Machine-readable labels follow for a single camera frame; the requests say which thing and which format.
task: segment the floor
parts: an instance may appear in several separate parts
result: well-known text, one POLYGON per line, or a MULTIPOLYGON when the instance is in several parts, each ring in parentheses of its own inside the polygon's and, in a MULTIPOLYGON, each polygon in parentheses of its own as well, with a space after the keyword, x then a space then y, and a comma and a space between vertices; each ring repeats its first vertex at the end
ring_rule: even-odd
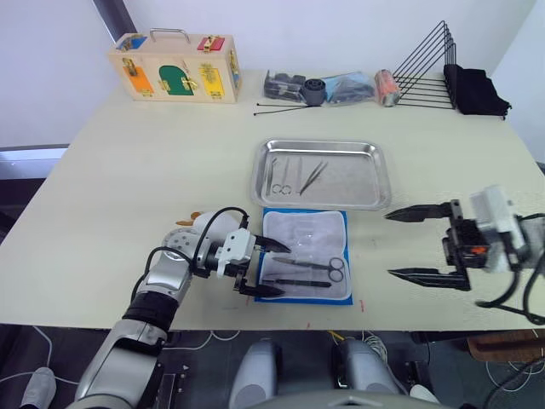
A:
MULTIPOLYGON (((105 331, 43 328, 53 341, 51 368, 59 377, 77 381, 106 336, 105 331)), ((342 333, 360 336, 358 333, 342 333)), ((171 344, 197 346, 209 335, 207 331, 183 331, 174 334, 171 344)), ((228 337, 232 332, 220 331, 228 337)), ((474 360, 466 343, 446 341, 416 344, 406 332, 378 332, 387 345, 388 360, 397 378, 405 385, 421 382, 433 389, 439 400, 453 408, 464 403, 482 407, 493 385, 487 377, 485 364, 474 360)), ((262 338, 271 338, 282 349, 282 370, 278 392, 288 394, 335 387, 331 371, 334 344, 325 331, 245 331, 236 339, 221 342, 212 339, 199 351, 164 351, 167 383, 175 383, 175 399, 171 408, 209 409, 226 407, 232 380, 248 347, 262 338)), ((31 327, 0 325, 0 379, 19 372, 32 371, 45 365, 48 345, 31 327), (2 339, 5 334, 10 339, 2 339)), ((490 367, 498 380, 512 373, 507 366, 490 367)), ((2 409, 19 407, 29 377, 0 383, 2 409)), ((516 394, 501 394, 496 409, 515 407, 544 408, 545 372, 535 375, 516 394)), ((76 386, 57 383, 57 394, 50 409, 65 408, 73 399, 76 386)), ((155 409, 165 409, 160 404, 155 409)))

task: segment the stainless steel tray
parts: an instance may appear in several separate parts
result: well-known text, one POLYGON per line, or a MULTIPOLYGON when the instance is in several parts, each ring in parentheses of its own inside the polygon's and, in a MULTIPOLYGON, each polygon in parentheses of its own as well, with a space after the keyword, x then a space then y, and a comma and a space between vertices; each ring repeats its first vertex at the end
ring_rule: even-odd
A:
POLYGON ((265 207, 379 210, 390 202, 382 151, 369 142, 268 141, 251 183, 252 199, 265 207), (300 194, 317 168, 324 169, 300 194))

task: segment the black wire rack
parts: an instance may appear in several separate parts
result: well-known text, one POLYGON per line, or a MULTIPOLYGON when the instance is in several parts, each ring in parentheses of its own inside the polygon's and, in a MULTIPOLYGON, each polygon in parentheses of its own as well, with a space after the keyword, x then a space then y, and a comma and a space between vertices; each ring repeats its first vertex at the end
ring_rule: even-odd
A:
POLYGON ((456 109, 456 78, 424 77, 441 59, 456 64, 456 43, 444 20, 440 21, 393 72, 401 97, 398 105, 456 109))

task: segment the green door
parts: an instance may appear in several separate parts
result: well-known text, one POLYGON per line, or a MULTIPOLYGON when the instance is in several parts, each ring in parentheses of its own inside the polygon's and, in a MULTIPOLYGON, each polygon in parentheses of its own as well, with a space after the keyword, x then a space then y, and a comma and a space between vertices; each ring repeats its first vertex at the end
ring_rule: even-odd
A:
POLYGON ((186 74, 177 66, 162 66, 159 68, 159 77, 169 85, 166 87, 169 95, 193 95, 189 85, 182 82, 187 80, 186 74))

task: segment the metal handle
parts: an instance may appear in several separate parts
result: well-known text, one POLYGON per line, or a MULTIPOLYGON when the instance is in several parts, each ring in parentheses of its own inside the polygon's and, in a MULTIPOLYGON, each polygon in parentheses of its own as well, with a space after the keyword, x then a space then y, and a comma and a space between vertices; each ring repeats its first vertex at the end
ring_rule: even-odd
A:
POLYGON ((191 44, 191 41, 189 40, 189 36, 184 30, 181 30, 179 28, 150 28, 150 37, 152 38, 153 42, 157 41, 155 39, 155 36, 153 35, 154 32, 179 32, 180 34, 183 34, 186 36, 186 41, 188 44, 191 44))

